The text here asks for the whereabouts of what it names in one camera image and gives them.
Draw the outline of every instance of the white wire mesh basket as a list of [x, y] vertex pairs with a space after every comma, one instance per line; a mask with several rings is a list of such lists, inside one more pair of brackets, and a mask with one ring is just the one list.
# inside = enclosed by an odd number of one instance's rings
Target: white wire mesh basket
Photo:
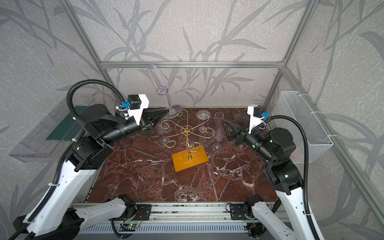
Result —
[[[272, 110], [272, 115], [285, 115], [300, 123], [308, 139], [309, 162], [314, 162], [333, 146], [331, 138], [319, 122], [316, 114], [298, 91], [281, 92], [276, 106]], [[296, 150], [291, 155], [292, 161], [294, 163], [303, 163], [304, 144], [299, 129], [285, 119], [276, 119], [274, 121], [276, 126], [287, 129], [293, 136]]]

